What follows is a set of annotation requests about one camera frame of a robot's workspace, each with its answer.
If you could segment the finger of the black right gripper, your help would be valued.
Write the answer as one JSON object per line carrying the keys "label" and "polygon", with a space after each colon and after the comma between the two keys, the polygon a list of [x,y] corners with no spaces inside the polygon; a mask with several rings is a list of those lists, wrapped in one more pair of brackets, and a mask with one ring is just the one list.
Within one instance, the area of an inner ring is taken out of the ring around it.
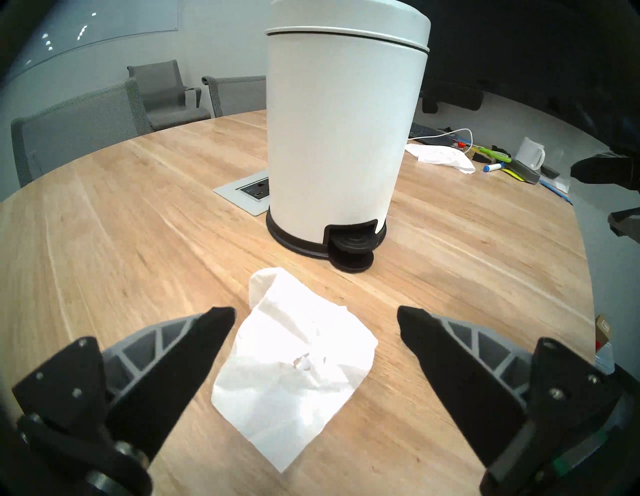
{"label": "finger of the black right gripper", "polygon": [[610,213],[607,217],[610,230],[617,237],[639,237],[639,213],[639,207]]}
{"label": "finger of the black right gripper", "polygon": [[570,176],[584,184],[614,184],[639,191],[639,155],[598,153],[573,164]]}

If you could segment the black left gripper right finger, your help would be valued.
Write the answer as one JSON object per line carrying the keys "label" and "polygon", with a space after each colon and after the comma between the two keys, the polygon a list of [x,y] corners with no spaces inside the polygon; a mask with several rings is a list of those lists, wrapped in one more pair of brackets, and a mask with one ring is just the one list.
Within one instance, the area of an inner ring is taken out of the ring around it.
{"label": "black left gripper right finger", "polygon": [[625,495],[625,391],[550,337],[397,309],[403,343],[484,466],[481,495]]}

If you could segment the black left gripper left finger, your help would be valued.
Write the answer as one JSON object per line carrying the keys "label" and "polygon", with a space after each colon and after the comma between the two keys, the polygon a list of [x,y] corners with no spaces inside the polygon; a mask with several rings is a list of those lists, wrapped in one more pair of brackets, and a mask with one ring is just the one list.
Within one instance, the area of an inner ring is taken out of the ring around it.
{"label": "black left gripper left finger", "polygon": [[11,388],[11,495],[151,495],[149,466],[235,321],[212,307],[103,351],[83,336],[35,367]]}

